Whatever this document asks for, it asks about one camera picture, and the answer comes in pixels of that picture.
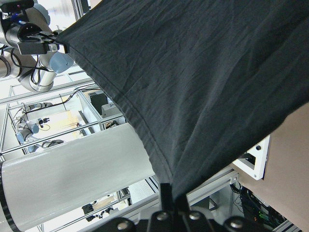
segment screw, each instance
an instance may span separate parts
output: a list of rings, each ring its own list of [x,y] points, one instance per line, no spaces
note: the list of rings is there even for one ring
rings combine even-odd
[[[162,212],[162,213],[160,213],[160,214],[158,214],[157,216],[156,216],[156,219],[158,219],[159,221],[164,221],[164,220],[166,220],[166,219],[168,219],[168,214],[167,213],[165,213],[165,212]]]
[[[122,230],[125,230],[129,227],[129,223],[128,221],[124,221],[124,222],[121,222],[117,225],[117,229],[122,231]]]
[[[201,214],[199,212],[191,212],[189,215],[189,218],[191,220],[199,220],[201,217]]]
[[[242,221],[238,219],[231,221],[230,225],[231,227],[236,228],[236,229],[240,229],[243,227]]]

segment black stripe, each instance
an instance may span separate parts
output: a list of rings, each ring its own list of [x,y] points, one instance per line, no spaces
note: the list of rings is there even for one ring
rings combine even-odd
[[[12,215],[10,213],[8,204],[7,204],[6,199],[5,199],[4,189],[3,189],[3,184],[2,184],[2,165],[3,165],[3,162],[0,162],[0,203],[1,203],[1,206],[2,206],[4,216],[5,216],[8,224],[9,224],[9,226],[11,227],[11,230],[13,232],[21,232],[17,228],[17,226],[15,225],[15,223],[13,221]]]

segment dark fabric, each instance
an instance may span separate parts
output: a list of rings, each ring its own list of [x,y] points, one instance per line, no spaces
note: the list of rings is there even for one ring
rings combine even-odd
[[[309,1],[105,0],[58,42],[121,108],[173,197],[309,101]]]

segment robotic arm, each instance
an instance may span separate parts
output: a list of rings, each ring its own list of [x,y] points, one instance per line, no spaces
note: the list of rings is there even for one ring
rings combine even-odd
[[[18,78],[26,89],[47,92],[57,73],[74,63],[58,32],[48,27],[46,10],[32,0],[0,0],[0,79]]]

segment white cylinder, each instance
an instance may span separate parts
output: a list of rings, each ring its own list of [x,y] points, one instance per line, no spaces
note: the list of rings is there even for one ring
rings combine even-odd
[[[5,199],[21,231],[151,175],[143,144],[127,123],[2,165]],[[1,232],[8,228],[0,223]]]

